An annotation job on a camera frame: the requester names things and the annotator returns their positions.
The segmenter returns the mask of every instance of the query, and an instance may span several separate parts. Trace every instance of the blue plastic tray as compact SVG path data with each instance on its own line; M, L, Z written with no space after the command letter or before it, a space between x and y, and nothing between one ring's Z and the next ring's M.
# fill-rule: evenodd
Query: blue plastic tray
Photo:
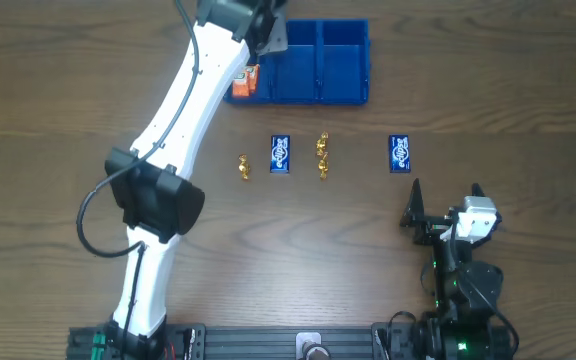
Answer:
M290 20L288 50L251 59L257 92L232 104L361 105L370 90L368 20Z

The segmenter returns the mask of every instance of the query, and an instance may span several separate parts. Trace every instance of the white logo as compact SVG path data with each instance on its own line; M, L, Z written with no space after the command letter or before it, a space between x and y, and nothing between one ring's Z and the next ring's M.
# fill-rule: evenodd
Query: white logo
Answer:
M284 167L284 161L288 157L288 138L277 139L277 145L272 148L272 159L277 162L278 167Z
M399 167L403 168L408 160L408 139L397 139L397 146L392 149L392 158L399 161Z

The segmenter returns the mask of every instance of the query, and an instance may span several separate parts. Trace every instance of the brown tabletop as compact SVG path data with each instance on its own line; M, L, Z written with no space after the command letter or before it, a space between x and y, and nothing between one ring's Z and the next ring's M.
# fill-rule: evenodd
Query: brown tabletop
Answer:
M311 0L289 16L370 20L370 101L219 107L169 320L368 325L432 310L419 284L431 250L398 227L412 181L435 215L479 182L504 222L474 257L504 271L499 308L521 336L517 358L576 357L576 1ZM0 359L63 358L69 327L117 305L125 259L88 254L76 210L110 148L148 124L187 44L171 1L0 0ZM410 135L410 175L388 172L392 133ZM292 136L288 176L268 173L272 134ZM87 231L125 247L110 192Z

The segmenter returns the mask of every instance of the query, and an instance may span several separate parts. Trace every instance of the wooden surface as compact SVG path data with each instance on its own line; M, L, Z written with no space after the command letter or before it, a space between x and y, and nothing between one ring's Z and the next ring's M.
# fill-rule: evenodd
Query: wooden surface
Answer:
M474 255L505 273L517 358L576 357L576 1L302 0L289 15L370 20L370 102L219 108L169 319L368 325L430 310L430 249L399 216L415 177L431 214L477 181L504 222ZM68 327L117 305L125 259L86 253L75 213L110 147L127 147L168 90L188 43L180 21L170 1L0 0L0 359L63 358ZM292 135L289 176L267 172L277 133ZM410 134L411 175L388 173L390 133ZM95 244L125 246L108 192L87 219Z

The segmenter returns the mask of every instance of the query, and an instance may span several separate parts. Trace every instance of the orange package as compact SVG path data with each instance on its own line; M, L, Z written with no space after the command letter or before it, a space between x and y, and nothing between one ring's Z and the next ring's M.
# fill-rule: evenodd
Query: orange package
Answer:
M257 92L257 82L259 80L259 65L246 66L248 73L248 87L251 93Z
M233 97L249 97L250 96L250 85L248 84L248 72L242 71L232 82L232 96Z

